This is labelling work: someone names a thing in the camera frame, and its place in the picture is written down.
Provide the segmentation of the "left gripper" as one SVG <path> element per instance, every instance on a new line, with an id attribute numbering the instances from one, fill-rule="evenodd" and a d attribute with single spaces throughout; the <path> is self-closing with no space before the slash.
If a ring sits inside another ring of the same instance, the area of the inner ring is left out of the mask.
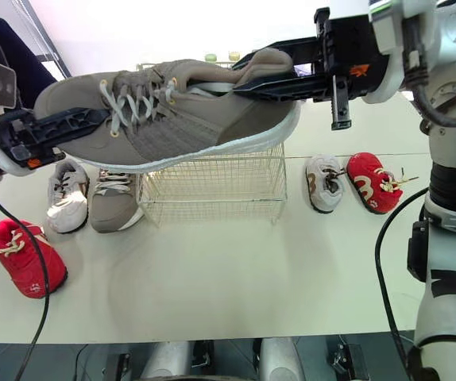
<path id="1" fill-rule="evenodd" d="M 74 140 L 95 131 L 108 117 L 105 109 L 76 107 L 37 120 L 32 111 L 0 115 L 0 149 L 19 167 L 36 170 L 66 154 L 53 140 Z"/>

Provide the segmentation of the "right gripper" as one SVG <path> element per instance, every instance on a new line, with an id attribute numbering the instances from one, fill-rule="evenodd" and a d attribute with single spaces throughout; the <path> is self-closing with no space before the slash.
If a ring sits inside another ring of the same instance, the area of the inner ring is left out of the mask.
<path id="1" fill-rule="evenodd" d="M 290 71 L 308 65 L 314 75 L 272 75 L 234 87 L 237 95 L 272 102 L 330 101 L 333 130 L 351 126 L 349 102 L 367 95 L 380 75 L 380 54 L 366 15 L 330 18 L 327 7 L 314 16 L 317 37 L 274 42 L 253 51 L 231 68 Z"/>

